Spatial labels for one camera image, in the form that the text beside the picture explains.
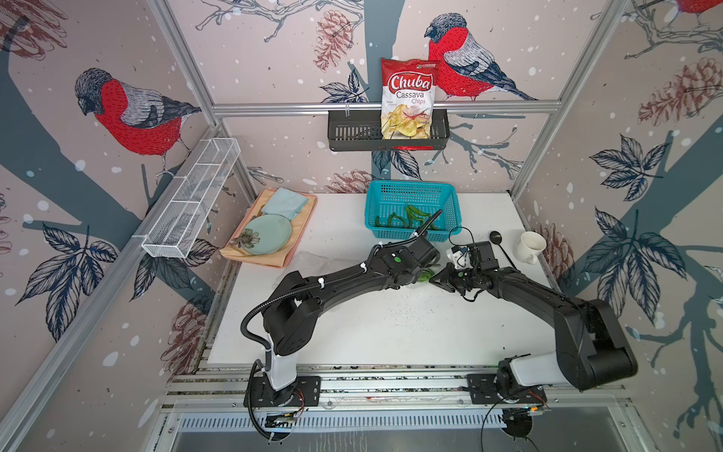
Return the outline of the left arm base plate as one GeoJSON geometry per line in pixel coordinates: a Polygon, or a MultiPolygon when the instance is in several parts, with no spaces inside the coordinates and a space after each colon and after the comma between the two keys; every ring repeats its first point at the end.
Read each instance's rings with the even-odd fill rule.
{"type": "Polygon", "coordinates": [[[266,374],[254,376],[247,384],[243,406],[248,408],[301,408],[317,407],[321,393],[320,377],[297,377],[286,388],[276,391],[266,374]]]}

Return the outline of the small green pepper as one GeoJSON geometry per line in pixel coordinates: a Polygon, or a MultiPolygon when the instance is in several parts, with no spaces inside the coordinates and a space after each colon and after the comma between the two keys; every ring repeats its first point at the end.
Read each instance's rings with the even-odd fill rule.
{"type": "Polygon", "coordinates": [[[438,210],[423,210],[420,206],[380,205],[367,215],[367,225],[377,230],[416,230],[438,213],[438,210]]]}

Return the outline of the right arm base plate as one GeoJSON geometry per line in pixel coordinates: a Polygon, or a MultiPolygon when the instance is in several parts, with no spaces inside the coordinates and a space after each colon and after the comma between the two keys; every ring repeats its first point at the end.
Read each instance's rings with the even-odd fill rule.
{"type": "Polygon", "coordinates": [[[546,393],[541,386],[520,387],[509,395],[502,395],[493,374],[467,374],[466,388],[474,405],[491,405],[495,402],[541,406],[547,403],[546,393]]]}

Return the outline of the teal plastic mesh basket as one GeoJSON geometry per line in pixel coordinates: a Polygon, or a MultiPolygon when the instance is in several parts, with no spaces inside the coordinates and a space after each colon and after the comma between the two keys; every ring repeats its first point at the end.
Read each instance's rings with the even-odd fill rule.
{"type": "Polygon", "coordinates": [[[403,240],[427,220],[427,239],[444,242],[461,231],[457,191],[450,184],[374,181],[365,202],[365,226],[378,239],[403,240]]]}

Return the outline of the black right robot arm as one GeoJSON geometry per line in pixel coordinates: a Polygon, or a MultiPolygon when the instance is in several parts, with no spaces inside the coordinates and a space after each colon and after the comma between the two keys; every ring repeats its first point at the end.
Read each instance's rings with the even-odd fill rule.
{"type": "Polygon", "coordinates": [[[500,267],[489,242],[469,244],[466,255],[467,267],[451,261],[429,282],[468,302],[487,292],[554,329],[554,351],[506,358],[498,364],[496,388],[503,399],[541,385],[567,383],[587,391],[638,374],[638,360],[607,302],[571,298],[529,279],[516,267],[500,267]]]}

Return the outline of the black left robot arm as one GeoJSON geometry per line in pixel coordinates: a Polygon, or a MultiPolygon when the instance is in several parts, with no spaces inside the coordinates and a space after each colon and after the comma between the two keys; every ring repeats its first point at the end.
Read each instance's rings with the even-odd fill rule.
{"type": "Polygon", "coordinates": [[[318,318],[327,310],[368,293],[417,283],[440,259],[427,230],[441,214],[431,214],[406,240],[374,246],[357,265],[321,276],[286,274],[240,324],[243,336],[265,350],[265,361],[257,365],[267,387],[276,393],[295,389],[297,353],[311,341],[318,318]]]}

